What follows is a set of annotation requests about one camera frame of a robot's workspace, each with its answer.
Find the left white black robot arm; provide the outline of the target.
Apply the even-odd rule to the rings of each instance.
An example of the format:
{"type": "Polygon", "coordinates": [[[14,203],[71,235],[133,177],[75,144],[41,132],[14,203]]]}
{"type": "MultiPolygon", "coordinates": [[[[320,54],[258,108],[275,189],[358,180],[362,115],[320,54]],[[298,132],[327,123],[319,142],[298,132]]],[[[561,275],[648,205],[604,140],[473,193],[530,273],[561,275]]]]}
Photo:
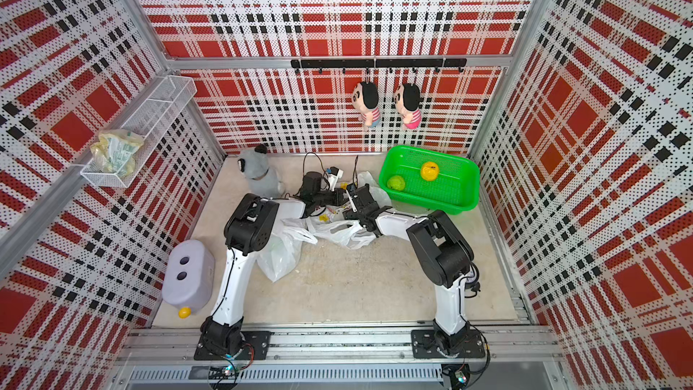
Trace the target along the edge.
{"type": "Polygon", "coordinates": [[[224,227],[227,249],[226,267],[218,299],[211,314],[200,326],[196,360],[237,358],[243,351],[254,357],[258,343],[242,332],[245,294],[254,265],[262,254],[278,262],[267,276],[281,278],[298,262],[301,246],[318,239],[308,230],[308,221],[316,209],[339,207],[346,191],[317,172],[306,173],[299,194],[285,198],[281,185],[251,189],[236,207],[224,227]]]}

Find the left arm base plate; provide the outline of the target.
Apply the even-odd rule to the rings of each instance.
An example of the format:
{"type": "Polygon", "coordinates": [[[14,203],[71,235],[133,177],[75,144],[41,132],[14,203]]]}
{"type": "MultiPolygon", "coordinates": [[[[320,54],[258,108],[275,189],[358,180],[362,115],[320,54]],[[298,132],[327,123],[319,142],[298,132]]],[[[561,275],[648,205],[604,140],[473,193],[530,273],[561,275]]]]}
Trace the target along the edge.
{"type": "Polygon", "coordinates": [[[193,359],[222,360],[230,356],[235,360],[265,360],[271,337],[270,331],[232,332],[227,336],[205,333],[200,336],[193,359]]]}

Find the plain white plastic bag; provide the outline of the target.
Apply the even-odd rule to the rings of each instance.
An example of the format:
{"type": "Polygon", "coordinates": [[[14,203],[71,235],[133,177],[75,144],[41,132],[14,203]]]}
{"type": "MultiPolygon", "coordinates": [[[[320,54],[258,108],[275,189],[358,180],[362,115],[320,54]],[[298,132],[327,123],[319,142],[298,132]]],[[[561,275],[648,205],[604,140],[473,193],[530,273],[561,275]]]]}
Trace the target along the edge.
{"type": "Polygon", "coordinates": [[[317,242],[305,220],[277,220],[267,245],[259,253],[257,264],[265,276],[276,283],[297,267],[303,243],[315,245],[317,242]]]}

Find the printed white plastic bag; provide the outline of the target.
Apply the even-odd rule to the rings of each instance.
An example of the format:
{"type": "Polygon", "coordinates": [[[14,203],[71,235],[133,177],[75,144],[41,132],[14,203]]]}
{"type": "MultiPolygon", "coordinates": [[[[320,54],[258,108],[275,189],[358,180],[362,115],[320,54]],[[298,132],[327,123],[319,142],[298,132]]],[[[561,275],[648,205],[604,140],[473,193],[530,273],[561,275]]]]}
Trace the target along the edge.
{"type": "MultiPolygon", "coordinates": [[[[377,209],[391,209],[392,201],[388,194],[380,188],[370,172],[362,171],[357,174],[357,185],[368,187],[371,197],[376,202],[377,209]]],[[[310,217],[306,221],[306,227],[310,234],[317,239],[324,239],[349,250],[357,250],[370,245],[375,239],[375,231],[369,231],[365,222],[360,221],[354,208],[357,199],[353,193],[352,198],[346,200],[341,207],[328,207],[319,216],[310,217]]]]}

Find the yellow apple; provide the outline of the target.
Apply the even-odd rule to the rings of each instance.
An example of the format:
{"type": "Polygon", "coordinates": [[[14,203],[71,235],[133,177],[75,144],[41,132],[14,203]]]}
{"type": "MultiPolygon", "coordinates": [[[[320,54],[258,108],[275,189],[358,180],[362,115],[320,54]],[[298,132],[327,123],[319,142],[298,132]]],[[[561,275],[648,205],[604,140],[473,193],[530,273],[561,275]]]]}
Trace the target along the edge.
{"type": "Polygon", "coordinates": [[[420,176],[426,182],[433,182],[440,175],[440,166],[436,162],[425,162],[420,168],[420,176]]]}

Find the green apple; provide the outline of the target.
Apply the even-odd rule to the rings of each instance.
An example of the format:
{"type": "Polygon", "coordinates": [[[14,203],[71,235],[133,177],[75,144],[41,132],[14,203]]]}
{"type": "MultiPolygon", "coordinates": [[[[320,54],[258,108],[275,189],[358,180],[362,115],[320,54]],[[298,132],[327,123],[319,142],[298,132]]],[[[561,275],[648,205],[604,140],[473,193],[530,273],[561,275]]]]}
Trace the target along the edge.
{"type": "Polygon", "coordinates": [[[393,175],[387,180],[386,186],[393,191],[404,191],[406,188],[406,180],[402,175],[393,175]]]}

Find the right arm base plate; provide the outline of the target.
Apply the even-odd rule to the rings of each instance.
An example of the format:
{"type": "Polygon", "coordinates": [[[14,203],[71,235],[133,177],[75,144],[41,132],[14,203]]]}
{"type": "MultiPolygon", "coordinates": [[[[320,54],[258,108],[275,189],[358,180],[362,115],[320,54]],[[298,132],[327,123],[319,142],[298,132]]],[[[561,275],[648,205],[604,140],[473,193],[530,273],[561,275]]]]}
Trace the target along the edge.
{"type": "Polygon", "coordinates": [[[483,359],[487,355],[482,333],[462,329],[450,336],[442,330],[412,330],[415,359],[483,359]]]}

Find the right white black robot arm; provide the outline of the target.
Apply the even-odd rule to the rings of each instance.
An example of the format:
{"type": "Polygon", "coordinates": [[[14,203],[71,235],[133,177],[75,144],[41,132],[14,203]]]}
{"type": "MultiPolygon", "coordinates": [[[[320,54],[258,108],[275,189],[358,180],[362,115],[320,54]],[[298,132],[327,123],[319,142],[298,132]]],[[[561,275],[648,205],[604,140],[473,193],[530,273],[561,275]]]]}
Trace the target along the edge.
{"type": "Polygon", "coordinates": [[[418,359],[481,359],[487,343],[469,322],[465,301],[481,289],[474,252],[444,211],[413,216],[381,207],[368,185],[346,189],[350,209],[344,217],[355,220],[375,237],[393,237],[410,242],[420,268],[435,285],[436,313],[433,330],[413,332],[413,354],[418,359]]]}

